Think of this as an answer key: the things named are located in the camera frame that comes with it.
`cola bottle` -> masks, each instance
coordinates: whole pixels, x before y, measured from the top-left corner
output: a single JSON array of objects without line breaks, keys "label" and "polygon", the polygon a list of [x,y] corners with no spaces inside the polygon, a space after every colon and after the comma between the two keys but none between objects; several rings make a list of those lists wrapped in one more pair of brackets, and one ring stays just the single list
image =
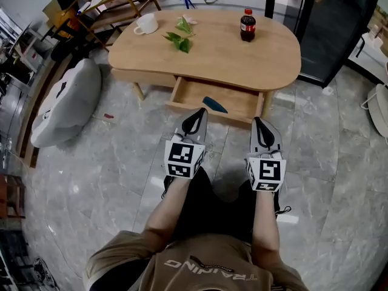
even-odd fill
[{"label": "cola bottle", "polygon": [[255,39],[256,19],[252,16],[250,8],[245,9],[245,15],[241,18],[241,39],[250,42]]}]

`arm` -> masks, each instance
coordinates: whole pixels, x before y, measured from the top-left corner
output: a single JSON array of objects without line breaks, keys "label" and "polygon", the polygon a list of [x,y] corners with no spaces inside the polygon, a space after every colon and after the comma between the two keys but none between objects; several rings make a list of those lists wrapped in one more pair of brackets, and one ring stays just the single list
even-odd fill
[{"label": "arm", "polygon": [[271,192],[257,192],[252,233],[252,261],[262,269],[281,264],[279,230]]},{"label": "arm", "polygon": [[142,235],[148,238],[156,251],[162,251],[170,241],[181,214],[190,179],[175,178],[166,196],[148,218]]}]

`beige t-shirt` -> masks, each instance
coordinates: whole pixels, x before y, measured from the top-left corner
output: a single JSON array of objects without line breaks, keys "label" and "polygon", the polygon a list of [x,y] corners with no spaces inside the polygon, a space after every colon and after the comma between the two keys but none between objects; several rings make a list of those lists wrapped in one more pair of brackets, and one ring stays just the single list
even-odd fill
[{"label": "beige t-shirt", "polygon": [[141,235],[122,236],[119,233],[90,258],[84,275],[86,290],[115,266],[149,256],[139,279],[140,291],[307,291],[296,270],[284,264],[271,272],[260,269],[252,264],[250,247],[228,235],[198,235],[155,254]]}]

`plant cutting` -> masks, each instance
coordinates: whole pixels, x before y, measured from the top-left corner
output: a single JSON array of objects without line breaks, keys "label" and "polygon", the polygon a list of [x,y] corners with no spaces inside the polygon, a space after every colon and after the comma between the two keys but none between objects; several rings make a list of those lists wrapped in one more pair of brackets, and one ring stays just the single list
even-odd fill
[{"label": "plant cutting", "polygon": [[175,28],[180,31],[186,32],[190,36],[182,37],[173,32],[166,32],[167,36],[163,36],[163,37],[173,42],[177,50],[188,53],[190,50],[190,41],[188,38],[191,36],[194,36],[191,25],[186,21],[185,17],[182,16],[181,18],[178,19],[178,23],[175,26]]}]

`bottle label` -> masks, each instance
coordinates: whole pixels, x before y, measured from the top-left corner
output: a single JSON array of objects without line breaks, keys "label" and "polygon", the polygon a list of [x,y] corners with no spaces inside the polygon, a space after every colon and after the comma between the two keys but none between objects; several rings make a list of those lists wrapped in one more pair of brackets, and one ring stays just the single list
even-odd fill
[{"label": "bottle label", "polygon": [[255,32],[256,25],[244,25],[241,23],[241,30],[244,32]]}]

